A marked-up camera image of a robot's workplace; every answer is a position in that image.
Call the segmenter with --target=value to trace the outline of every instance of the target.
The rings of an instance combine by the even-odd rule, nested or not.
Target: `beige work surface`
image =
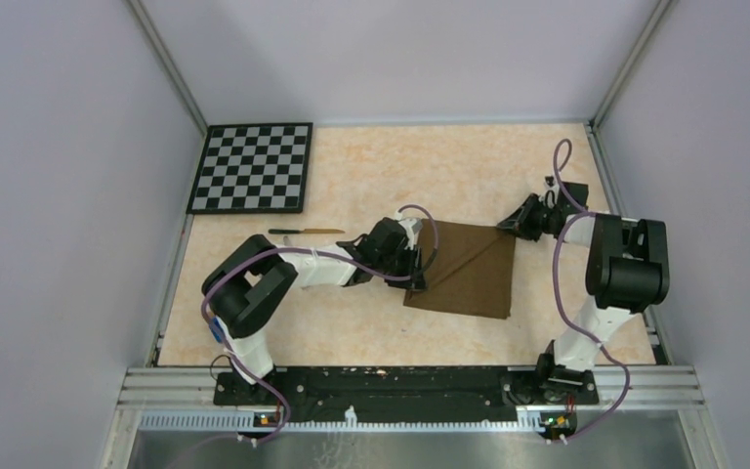
[[[328,245],[368,233],[405,203],[441,220],[493,226],[529,193],[544,191],[554,146],[564,137],[573,141],[573,156],[563,178],[587,183],[591,208],[606,210],[580,124],[316,128],[302,214],[194,217],[159,364],[208,365],[222,352],[200,316],[200,285],[249,235],[269,228],[347,232],[290,236],[298,246]],[[268,237],[282,244],[282,236]],[[290,290],[267,326],[271,356],[284,365],[536,363],[564,330],[551,284],[554,246],[551,236],[517,242],[506,320],[405,308],[403,290],[377,278]],[[562,248],[562,298],[572,315],[586,296],[586,259],[586,249]],[[639,316],[608,348],[624,362],[653,363]]]

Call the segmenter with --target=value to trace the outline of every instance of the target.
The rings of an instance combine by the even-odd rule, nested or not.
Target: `brown fabric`
[[[424,262],[433,251],[433,228],[423,220],[419,234]],[[506,319],[516,239],[493,227],[437,222],[438,255],[425,272],[428,289],[407,291],[404,306],[422,310]]]

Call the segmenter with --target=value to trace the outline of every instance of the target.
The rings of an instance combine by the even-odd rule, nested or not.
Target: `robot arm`
[[[205,279],[203,294],[258,254],[273,249],[280,252],[253,263],[247,272],[232,277],[212,295],[209,306],[217,325],[212,328],[217,340],[228,343],[252,374],[265,376],[273,369],[265,326],[290,288],[365,283],[373,275],[358,267],[364,266],[392,278],[408,278],[388,279],[389,286],[424,290],[427,285],[417,245],[420,231],[421,220],[396,214],[394,219],[382,219],[369,234],[317,249],[275,246],[262,234],[249,237]],[[252,282],[247,274],[259,279]],[[239,372],[250,384],[255,383],[251,376]]]
[[[558,191],[553,178],[546,178],[546,183],[545,195],[531,194],[497,228],[534,241],[542,234],[558,236],[578,210]],[[571,196],[584,206],[588,187],[565,184]],[[574,223],[564,241],[590,248],[585,274],[590,296],[573,323],[603,344],[634,314],[665,299],[669,273],[664,223],[597,213]],[[599,352],[600,344],[567,329],[539,357],[535,383],[539,393],[546,401],[556,402],[567,394],[584,392],[593,383],[591,370]]]

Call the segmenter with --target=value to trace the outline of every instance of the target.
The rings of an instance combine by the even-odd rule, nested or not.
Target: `black and white checkerboard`
[[[188,213],[300,213],[312,125],[208,128]]]

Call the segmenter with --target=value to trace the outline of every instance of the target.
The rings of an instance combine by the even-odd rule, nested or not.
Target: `white wall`
[[[209,124],[568,120],[656,0],[145,0]]]
[[[200,136],[121,0],[0,1],[0,468],[89,468]]]
[[[668,224],[674,355],[750,467],[750,2],[680,2],[604,128],[633,216]]]

